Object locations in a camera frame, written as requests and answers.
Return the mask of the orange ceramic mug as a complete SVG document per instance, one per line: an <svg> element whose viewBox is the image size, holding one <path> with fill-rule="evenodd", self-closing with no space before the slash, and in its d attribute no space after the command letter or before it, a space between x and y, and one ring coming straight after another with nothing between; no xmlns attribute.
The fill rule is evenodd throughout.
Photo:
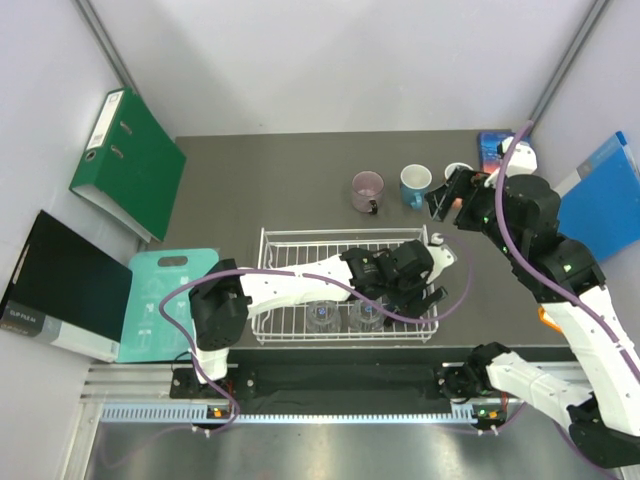
<svg viewBox="0 0 640 480"><path fill-rule="evenodd" d="M458 169L462 169L462 170L471 170L472 167L466 163L462 163L462 162L453 162L450 163L449 165L447 165L445 167L444 170L444 180L447 181L450 179L450 177L458 170ZM456 199L453 203L453 208L454 209L460 209L462 206L462 200L461 199Z"/></svg>

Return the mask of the light blue dotted mug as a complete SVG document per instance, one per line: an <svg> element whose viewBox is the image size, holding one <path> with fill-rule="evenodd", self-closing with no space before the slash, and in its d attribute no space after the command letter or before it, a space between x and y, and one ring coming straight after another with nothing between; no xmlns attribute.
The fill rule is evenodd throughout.
<svg viewBox="0 0 640 480"><path fill-rule="evenodd" d="M414 210L423 208L424 195L433 180L431 171L424 165L410 164L400 173L402 202Z"/></svg>

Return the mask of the lilac ceramic mug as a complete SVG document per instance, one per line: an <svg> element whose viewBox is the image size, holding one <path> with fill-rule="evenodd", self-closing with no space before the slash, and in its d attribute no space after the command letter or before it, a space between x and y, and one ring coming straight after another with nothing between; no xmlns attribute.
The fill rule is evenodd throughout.
<svg viewBox="0 0 640 480"><path fill-rule="evenodd" d="M360 213L377 215L384 193L385 183L375 171L357 173L351 183L352 206Z"/></svg>

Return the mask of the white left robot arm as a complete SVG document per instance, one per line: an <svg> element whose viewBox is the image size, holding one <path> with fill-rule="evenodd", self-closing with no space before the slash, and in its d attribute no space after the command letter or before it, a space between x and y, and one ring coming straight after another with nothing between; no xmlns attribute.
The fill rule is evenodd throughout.
<svg viewBox="0 0 640 480"><path fill-rule="evenodd" d="M393 249L351 248L341 254L280 269L239 268L221 260L191 288L188 297L199 364L192 384L205 396L226 387L227 357L246 321L265 312L317 301L345 302L381 297L392 311L418 319L444 296L425 290L456 261L441 243L410 240Z"/></svg>

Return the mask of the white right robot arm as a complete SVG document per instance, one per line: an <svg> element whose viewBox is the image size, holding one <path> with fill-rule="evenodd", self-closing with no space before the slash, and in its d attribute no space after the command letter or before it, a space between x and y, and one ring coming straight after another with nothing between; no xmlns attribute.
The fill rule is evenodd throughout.
<svg viewBox="0 0 640 480"><path fill-rule="evenodd" d="M502 186L483 172L459 169L425 194L431 217L480 232L505 255L516 279L569 342L590 385L572 385L542 371L513 349L475 347L459 367L438 373L441 391L468 400L495 391L515 396L554 420L577 450L602 469L639 462L639 357L617 318L591 251L558 230L559 195L535 175Z"/></svg>

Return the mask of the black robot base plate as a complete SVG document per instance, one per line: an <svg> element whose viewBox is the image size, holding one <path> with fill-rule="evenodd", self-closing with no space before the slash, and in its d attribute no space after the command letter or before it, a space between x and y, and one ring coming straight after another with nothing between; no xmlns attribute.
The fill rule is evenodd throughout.
<svg viewBox="0 0 640 480"><path fill-rule="evenodd" d="M446 363L508 352L479 347L234 349L220 386L243 413L435 413L452 388L437 383Z"/></svg>

